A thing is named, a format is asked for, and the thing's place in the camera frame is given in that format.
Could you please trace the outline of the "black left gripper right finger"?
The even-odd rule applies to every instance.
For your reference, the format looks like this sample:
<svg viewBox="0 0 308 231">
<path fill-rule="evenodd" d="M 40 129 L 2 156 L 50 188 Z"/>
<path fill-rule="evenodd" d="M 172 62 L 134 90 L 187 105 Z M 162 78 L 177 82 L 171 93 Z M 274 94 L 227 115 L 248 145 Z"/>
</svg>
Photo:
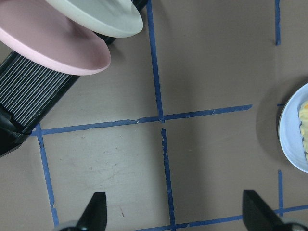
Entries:
<svg viewBox="0 0 308 231">
<path fill-rule="evenodd" d="M 243 191 L 243 222 L 248 231 L 291 231 L 255 190 Z"/>
</svg>

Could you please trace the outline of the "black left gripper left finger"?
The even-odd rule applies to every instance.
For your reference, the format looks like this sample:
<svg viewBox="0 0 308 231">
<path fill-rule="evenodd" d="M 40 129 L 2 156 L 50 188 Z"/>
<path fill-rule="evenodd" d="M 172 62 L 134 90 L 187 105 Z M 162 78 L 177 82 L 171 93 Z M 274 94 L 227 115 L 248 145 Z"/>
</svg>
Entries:
<svg viewBox="0 0 308 231">
<path fill-rule="evenodd" d="M 105 192 L 96 192 L 78 220 L 77 229 L 79 231 L 104 231 L 106 226 L 106 194 Z"/>
</svg>

